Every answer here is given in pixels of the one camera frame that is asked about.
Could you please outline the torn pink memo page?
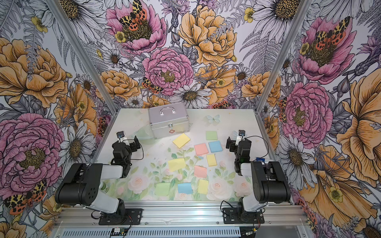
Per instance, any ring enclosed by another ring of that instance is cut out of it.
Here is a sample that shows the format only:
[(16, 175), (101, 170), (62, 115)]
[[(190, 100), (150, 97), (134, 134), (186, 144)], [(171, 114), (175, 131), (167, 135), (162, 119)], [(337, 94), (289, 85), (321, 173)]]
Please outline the torn pink memo page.
[(195, 166), (194, 176), (198, 178), (207, 178), (207, 168), (202, 166)]

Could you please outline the torn blue memo page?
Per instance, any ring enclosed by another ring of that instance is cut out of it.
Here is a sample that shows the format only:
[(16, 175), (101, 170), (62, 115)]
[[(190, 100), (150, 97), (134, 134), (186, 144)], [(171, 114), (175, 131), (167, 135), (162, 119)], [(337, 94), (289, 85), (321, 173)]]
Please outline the torn blue memo page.
[(191, 183), (179, 183), (178, 193), (193, 194), (193, 189)]

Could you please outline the pink and yellow memo pad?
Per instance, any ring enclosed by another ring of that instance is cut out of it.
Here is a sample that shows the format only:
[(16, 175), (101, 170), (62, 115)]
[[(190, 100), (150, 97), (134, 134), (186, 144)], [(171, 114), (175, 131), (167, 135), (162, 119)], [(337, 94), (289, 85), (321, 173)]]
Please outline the pink and yellow memo pad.
[(194, 149), (197, 156), (202, 156), (209, 153), (209, 150), (205, 143), (195, 145)]

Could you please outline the torn green memo page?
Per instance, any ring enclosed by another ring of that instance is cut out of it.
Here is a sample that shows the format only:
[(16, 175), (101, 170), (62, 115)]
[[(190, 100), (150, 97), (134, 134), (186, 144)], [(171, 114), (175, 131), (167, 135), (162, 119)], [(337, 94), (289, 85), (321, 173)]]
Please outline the torn green memo page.
[(155, 195), (159, 197), (168, 196), (170, 191), (170, 183), (160, 182), (156, 184)]

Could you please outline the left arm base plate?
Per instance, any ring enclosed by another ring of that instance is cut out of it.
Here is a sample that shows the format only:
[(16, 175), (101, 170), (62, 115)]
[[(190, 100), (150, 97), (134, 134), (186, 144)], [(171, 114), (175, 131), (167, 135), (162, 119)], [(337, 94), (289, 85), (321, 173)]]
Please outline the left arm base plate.
[(139, 225), (142, 219), (143, 209), (125, 209), (124, 214), (102, 214), (98, 225), (100, 226), (129, 226)]

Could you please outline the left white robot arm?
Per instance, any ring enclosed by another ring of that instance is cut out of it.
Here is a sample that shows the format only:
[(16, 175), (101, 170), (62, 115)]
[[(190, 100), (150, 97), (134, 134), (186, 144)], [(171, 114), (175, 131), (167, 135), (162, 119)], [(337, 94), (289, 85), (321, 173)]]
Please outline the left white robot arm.
[(55, 193), (57, 204), (81, 205), (92, 211), (100, 212), (99, 225), (138, 225), (140, 214), (125, 208), (122, 199), (114, 198), (102, 191), (102, 183), (107, 179), (126, 178), (131, 169), (132, 154), (141, 149), (137, 137), (119, 138), (112, 144), (111, 164), (74, 163), (65, 175)]

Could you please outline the pale yellow memo pad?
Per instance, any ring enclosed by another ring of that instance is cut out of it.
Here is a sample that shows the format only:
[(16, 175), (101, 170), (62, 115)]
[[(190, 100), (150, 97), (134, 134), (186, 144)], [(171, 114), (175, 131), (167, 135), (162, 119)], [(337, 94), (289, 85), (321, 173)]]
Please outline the pale yellow memo pad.
[(184, 145), (186, 145), (188, 142), (190, 142), (190, 138), (185, 134), (181, 134), (180, 136), (178, 136), (176, 139), (173, 140), (173, 144), (177, 147), (177, 148), (182, 148)]

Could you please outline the blue memo pad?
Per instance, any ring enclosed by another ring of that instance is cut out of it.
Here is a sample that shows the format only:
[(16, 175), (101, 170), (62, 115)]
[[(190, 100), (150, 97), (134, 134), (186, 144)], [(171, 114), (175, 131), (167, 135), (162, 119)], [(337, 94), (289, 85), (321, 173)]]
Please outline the blue memo pad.
[(211, 141), (208, 143), (208, 145), (211, 153), (223, 151), (220, 141)]

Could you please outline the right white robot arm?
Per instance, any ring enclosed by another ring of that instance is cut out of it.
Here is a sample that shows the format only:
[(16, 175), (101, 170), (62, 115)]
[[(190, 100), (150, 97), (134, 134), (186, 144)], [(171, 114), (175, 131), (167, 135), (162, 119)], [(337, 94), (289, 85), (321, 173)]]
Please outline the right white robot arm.
[(252, 179), (253, 191), (239, 199), (237, 206), (221, 208), (225, 224), (263, 224), (263, 209), (269, 203), (289, 202), (291, 190), (279, 162), (265, 162), (263, 158), (251, 160), (252, 142), (244, 136), (227, 139), (226, 148), (234, 153), (235, 172)]

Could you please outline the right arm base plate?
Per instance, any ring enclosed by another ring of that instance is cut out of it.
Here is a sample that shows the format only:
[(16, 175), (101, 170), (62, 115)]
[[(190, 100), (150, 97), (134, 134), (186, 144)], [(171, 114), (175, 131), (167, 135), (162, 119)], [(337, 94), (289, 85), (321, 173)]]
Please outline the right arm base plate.
[(238, 208), (222, 208), (224, 224), (264, 224), (264, 216), (261, 212), (246, 212)]

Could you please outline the green memo pad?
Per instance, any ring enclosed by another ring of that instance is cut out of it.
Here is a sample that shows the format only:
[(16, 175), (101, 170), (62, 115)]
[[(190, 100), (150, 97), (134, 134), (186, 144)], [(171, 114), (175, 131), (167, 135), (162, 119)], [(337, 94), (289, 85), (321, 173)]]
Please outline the green memo pad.
[(216, 131), (206, 131), (205, 132), (205, 138), (208, 141), (217, 141), (218, 140), (218, 134)]

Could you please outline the torn yellow memo page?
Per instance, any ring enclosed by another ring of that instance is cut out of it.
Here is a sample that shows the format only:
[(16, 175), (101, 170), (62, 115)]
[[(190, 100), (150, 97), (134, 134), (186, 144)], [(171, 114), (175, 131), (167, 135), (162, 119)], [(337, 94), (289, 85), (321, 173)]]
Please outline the torn yellow memo page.
[(208, 180), (200, 179), (198, 181), (197, 192), (200, 194), (207, 194), (208, 193)]

